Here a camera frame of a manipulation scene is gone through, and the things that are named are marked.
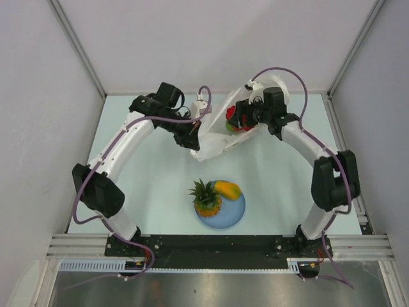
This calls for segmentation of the white plastic bag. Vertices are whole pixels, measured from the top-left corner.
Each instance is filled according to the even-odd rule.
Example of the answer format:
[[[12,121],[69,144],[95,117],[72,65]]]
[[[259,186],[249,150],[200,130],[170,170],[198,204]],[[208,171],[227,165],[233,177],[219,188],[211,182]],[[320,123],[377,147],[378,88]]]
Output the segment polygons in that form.
[[[284,81],[273,73],[267,73],[267,75],[257,77],[256,81],[261,83],[265,90],[267,88],[277,88],[282,90],[284,107],[289,104],[289,91]],[[256,125],[250,131],[242,131],[240,128],[236,128],[238,132],[230,132],[226,128],[226,110],[231,106],[234,106],[236,102],[249,98],[250,91],[247,91],[244,86],[241,86],[235,91],[229,93],[222,102],[212,102],[212,112],[205,115],[201,120],[202,125],[199,128],[199,144],[200,150],[190,150],[190,155],[198,161],[205,161],[216,157],[223,152],[229,151],[238,145],[246,141],[247,139],[255,136],[261,129],[262,124]]]

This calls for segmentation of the fake pineapple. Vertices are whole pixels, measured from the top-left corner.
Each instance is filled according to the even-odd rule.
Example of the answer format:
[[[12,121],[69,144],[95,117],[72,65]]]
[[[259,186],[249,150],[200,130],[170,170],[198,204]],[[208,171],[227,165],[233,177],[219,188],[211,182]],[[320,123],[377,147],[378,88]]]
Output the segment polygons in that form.
[[[204,183],[201,178],[194,180],[194,187],[189,191],[194,197],[194,208],[200,217],[214,217],[220,212],[222,198],[211,181]]]

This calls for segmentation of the fake mango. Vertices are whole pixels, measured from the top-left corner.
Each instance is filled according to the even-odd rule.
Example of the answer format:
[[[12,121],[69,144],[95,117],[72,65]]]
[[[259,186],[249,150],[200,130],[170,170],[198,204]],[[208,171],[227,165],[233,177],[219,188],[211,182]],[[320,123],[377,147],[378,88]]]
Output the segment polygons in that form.
[[[214,183],[214,189],[221,196],[229,200],[238,200],[242,195],[240,187],[232,182],[218,180]]]

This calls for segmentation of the fake red fruit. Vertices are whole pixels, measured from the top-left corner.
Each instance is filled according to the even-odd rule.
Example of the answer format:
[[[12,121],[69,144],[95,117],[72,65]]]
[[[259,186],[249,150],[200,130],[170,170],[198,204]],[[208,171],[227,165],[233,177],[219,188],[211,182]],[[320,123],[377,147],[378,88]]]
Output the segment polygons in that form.
[[[226,110],[226,120],[230,120],[235,114],[236,107],[231,106]]]

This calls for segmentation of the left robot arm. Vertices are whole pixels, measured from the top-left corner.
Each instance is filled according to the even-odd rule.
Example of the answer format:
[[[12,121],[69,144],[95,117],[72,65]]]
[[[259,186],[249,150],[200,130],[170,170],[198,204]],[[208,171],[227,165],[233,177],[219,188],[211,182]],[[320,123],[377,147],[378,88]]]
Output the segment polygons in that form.
[[[76,224],[101,220],[117,238],[119,248],[129,256],[140,251],[141,231],[128,218],[125,194],[116,182],[137,147],[156,129],[173,135],[177,145],[198,151],[201,120],[211,110],[201,92],[185,114],[177,103],[185,103],[184,93],[168,83],[161,83],[155,93],[139,95],[129,109],[119,131],[110,143],[87,165],[76,164],[72,170],[76,196],[72,218]]]

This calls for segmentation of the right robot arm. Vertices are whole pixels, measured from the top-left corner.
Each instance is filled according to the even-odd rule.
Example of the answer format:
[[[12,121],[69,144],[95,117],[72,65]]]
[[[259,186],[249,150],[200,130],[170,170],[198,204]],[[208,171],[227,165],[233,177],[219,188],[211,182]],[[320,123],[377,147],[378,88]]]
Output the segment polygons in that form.
[[[313,168],[311,195],[313,206],[306,219],[298,225],[295,250],[311,256],[336,216],[351,212],[352,200],[360,195],[355,154],[346,150],[335,152],[302,125],[301,117],[289,113],[284,92],[278,87],[260,83],[246,85],[249,97],[235,103],[228,123],[235,129],[267,126],[271,135],[293,147]]]

